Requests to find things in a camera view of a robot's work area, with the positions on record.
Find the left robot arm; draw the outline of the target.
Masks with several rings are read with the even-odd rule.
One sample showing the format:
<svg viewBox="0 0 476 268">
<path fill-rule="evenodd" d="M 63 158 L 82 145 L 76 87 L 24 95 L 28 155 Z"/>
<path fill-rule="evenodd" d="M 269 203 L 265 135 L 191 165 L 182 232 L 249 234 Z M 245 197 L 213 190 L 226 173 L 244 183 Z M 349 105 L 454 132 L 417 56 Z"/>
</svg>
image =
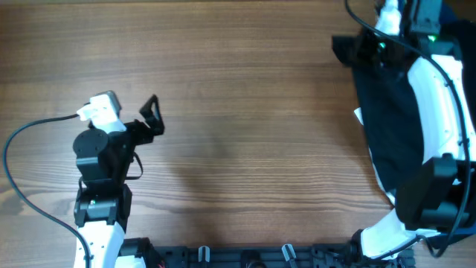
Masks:
<svg viewBox="0 0 476 268">
<path fill-rule="evenodd" d="M 74 140 L 81 173 L 74 206 L 80 239 L 75 267 L 165 267 L 163 257 L 146 237 L 125 237 L 132 205 L 129 166 L 139 162 L 135 148 L 164 133 L 158 98 L 153 95 L 139 110 L 144 120 L 124 123 L 114 92 L 90 98 L 77 111 L 89 128 Z"/>
</svg>

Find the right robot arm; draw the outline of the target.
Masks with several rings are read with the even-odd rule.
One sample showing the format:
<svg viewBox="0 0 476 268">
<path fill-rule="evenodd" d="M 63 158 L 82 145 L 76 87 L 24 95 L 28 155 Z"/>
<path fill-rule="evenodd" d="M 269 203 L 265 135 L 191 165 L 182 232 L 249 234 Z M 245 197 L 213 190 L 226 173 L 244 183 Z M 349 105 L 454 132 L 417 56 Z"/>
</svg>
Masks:
<svg viewBox="0 0 476 268">
<path fill-rule="evenodd" d="M 332 39 L 393 206 L 337 254 L 357 267 L 396 261 L 418 242 L 439 258 L 475 234 L 475 24 L 443 1 L 378 1 L 376 15 L 357 36 Z"/>
</svg>

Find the black shorts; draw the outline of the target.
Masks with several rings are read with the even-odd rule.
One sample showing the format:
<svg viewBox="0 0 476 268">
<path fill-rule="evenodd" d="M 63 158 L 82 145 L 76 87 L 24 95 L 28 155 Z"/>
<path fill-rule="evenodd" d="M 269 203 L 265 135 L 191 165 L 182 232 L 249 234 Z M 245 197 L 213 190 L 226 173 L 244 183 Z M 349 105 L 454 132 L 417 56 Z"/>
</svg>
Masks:
<svg viewBox="0 0 476 268">
<path fill-rule="evenodd" d="M 429 159 L 475 160 L 462 61 L 421 56 L 367 28 L 348 56 L 377 182 L 392 203 Z"/>
</svg>

